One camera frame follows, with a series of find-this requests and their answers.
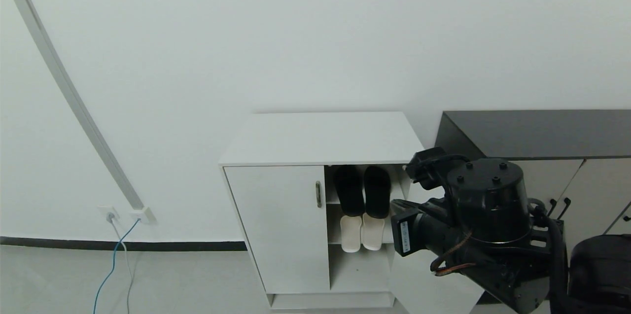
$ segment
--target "cabinet countertop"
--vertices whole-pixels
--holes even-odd
[[[631,157],[628,109],[449,110],[444,116],[487,157]]]
[[[401,164],[420,150],[402,112],[252,114],[219,165]]]

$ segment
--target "gray floor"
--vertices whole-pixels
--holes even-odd
[[[129,262],[136,276],[131,314],[270,312],[245,251],[130,252]],[[116,263],[99,296],[98,314],[126,313],[129,274],[122,251]],[[0,246],[0,313],[91,313],[94,296],[111,265],[110,251]],[[407,314],[398,303],[389,310],[326,313]],[[510,314],[511,310],[487,305],[477,306],[472,312],[489,313]]]

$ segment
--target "electrical socket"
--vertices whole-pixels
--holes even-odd
[[[140,222],[142,224],[151,224],[156,220],[153,216],[153,213],[151,213],[151,209],[149,209],[149,207],[147,206],[144,206],[144,208],[142,209],[135,209],[133,211],[130,211],[129,215],[131,215],[131,218],[134,221],[140,218]]]
[[[99,212],[101,213],[101,215],[103,215],[103,218],[105,218],[105,220],[107,220],[107,215],[109,213],[112,213],[114,215],[113,219],[119,219],[118,213],[113,206],[97,206],[97,208],[99,209]]]

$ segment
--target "black robotic arm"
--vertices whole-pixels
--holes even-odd
[[[437,147],[416,153],[406,173],[426,190],[442,186],[445,197],[423,204],[391,202],[399,255],[429,249],[438,256],[430,265],[436,276],[464,274],[519,314],[535,310],[546,296],[553,314],[631,312],[631,238],[579,244],[576,271],[573,266],[570,272],[579,275],[570,279],[568,296],[563,221],[550,219],[543,202],[526,197],[518,165],[470,161]],[[593,256],[594,246],[613,251]],[[581,300],[573,292],[581,293]]]

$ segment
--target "slipper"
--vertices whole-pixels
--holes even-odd
[[[361,193],[361,175],[357,168],[352,165],[340,166],[333,174],[333,183],[340,198],[342,213],[350,217],[362,215],[364,205],[363,194]]]
[[[344,215],[340,219],[342,250],[345,252],[357,252],[361,247],[360,229],[361,217],[349,217]]]
[[[366,249],[377,251],[381,249],[384,237],[385,219],[376,219],[364,213],[361,227],[361,244]]]
[[[366,213],[376,219],[390,214],[390,175],[386,170],[369,166],[363,174],[363,190],[366,193]]]

